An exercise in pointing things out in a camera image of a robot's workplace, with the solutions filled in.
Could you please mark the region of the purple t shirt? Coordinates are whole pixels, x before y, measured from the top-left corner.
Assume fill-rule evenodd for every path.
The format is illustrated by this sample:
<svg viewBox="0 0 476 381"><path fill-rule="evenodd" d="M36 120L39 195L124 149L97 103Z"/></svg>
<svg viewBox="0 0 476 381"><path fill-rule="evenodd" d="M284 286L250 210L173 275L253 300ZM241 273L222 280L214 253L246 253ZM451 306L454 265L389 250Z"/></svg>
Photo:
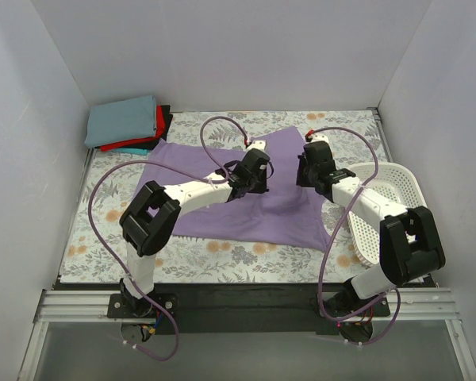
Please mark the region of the purple t shirt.
<svg viewBox="0 0 476 381"><path fill-rule="evenodd" d="M330 236L322 218L325 199L296 184L298 155L303 151L304 139L295 127L289 127L267 134L263 140L274 166L267 181L269 191L189 212L176 221L175 235L326 249ZM211 156L226 164L242 159L244 154L239 150L205 151L161 141L148 157L151 164L145 166L138 184L143 186L150 180L161 186L187 182L180 171L205 177L217 169Z"/></svg>

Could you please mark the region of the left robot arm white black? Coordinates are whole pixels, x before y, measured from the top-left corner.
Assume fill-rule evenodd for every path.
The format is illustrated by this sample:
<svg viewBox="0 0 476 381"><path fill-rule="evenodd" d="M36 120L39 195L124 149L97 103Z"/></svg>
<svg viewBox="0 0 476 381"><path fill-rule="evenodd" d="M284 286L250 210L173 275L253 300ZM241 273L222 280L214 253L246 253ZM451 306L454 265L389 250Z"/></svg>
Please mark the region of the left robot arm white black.
<svg viewBox="0 0 476 381"><path fill-rule="evenodd" d="M177 220L213 204L267 192L270 157L261 148L249 148L242 160L227 163L201 181L161 186L145 183L121 216L127 248L128 274L121 280L125 307L135 317L153 307L155 255L167 244Z"/></svg>

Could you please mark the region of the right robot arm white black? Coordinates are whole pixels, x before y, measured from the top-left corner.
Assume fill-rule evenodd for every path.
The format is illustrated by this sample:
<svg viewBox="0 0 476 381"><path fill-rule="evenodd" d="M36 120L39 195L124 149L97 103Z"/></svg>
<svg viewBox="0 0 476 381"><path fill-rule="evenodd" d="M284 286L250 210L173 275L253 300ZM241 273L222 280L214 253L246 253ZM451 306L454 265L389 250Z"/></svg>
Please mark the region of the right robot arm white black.
<svg viewBox="0 0 476 381"><path fill-rule="evenodd" d="M313 188L364 220L379 235L379 262L343 283L340 292L322 302L323 307L364 314L378 295L446 264L436 222L427 207L408 208L366 188L354 172L336 167L324 140L305 144L298 159L298 186Z"/></svg>

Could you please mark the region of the white plastic basket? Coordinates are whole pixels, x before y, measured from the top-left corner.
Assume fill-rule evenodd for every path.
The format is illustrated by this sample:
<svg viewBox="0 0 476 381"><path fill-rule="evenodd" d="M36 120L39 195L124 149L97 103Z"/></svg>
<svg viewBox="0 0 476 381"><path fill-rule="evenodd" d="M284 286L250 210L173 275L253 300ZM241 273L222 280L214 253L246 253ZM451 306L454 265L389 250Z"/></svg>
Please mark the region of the white plastic basket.
<svg viewBox="0 0 476 381"><path fill-rule="evenodd" d="M400 164L380 162L378 174L367 187L391 202L401 203L407 208L426 206L416 177ZM355 254L360 262L367 267L378 264L378 231L353 212L349 213L347 221Z"/></svg>

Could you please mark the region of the folded red t shirt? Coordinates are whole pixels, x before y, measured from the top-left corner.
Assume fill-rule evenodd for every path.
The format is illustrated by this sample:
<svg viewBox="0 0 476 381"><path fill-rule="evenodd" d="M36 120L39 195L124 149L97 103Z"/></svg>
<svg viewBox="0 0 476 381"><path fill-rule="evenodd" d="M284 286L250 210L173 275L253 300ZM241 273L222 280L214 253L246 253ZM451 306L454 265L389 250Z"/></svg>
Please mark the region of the folded red t shirt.
<svg viewBox="0 0 476 381"><path fill-rule="evenodd" d="M140 136L130 138L127 140L120 140L118 142L113 142L110 144L105 144L99 146L98 149L102 152L112 151L118 148L142 148L150 150L150 142L154 140L155 130L156 130L156 112L155 112L155 120L153 126L147 130L145 133L141 133Z"/></svg>

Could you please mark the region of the folded teal t shirt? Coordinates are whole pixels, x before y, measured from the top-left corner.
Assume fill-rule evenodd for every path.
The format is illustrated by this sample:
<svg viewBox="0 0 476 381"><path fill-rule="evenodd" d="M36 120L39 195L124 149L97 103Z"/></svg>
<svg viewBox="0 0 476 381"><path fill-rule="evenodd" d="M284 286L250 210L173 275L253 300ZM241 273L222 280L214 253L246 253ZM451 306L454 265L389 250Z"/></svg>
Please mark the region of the folded teal t shirt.
<svg viewBox="0 0 476 381"><path fill-rule="evenodd" d="M117 151L119 153L127 153L140 156L147 156L150 153L149 150L142 148L118 148Z"/></svg>

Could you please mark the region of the folded grey-blue t shirt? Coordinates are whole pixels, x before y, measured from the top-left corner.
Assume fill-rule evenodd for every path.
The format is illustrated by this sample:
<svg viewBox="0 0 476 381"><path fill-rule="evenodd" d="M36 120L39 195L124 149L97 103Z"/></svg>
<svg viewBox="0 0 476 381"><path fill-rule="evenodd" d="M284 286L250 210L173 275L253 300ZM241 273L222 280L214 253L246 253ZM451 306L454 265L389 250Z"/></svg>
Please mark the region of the folded grey-blue t shirt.
<svg viewBox="0 0 476 381"><path fill-rule="evenodd" d="M156 107L152 95L92 106L84 144L96 148L140 136L153 126Z"/></svg>

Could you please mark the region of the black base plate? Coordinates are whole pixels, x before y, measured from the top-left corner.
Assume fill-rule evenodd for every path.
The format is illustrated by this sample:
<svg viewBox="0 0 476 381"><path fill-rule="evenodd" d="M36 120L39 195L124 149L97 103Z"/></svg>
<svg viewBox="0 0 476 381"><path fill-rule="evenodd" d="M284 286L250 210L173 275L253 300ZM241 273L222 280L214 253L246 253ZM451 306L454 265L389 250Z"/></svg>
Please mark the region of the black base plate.
<svg viewBox="0 0 476 381"><path fill-rule="evenodd" d="M336 335L335 318L366 305L341 283L158 283L153 299L181 333L308 332Z"/></svg>

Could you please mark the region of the aluminium frame rail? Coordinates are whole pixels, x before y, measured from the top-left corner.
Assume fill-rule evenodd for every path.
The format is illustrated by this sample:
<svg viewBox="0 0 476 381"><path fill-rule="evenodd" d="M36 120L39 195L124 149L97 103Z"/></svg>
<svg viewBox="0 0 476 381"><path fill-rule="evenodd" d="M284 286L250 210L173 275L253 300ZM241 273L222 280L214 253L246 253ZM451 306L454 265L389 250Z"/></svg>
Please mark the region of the aluminium frame rail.
<svg viewBox="0 0 476 381"><path fill-rule="evenodd" d="M476 380L449 290L404 288L343 325L292 284L161 284L173 321L115 290L45 291L22 380Z"/></svg>

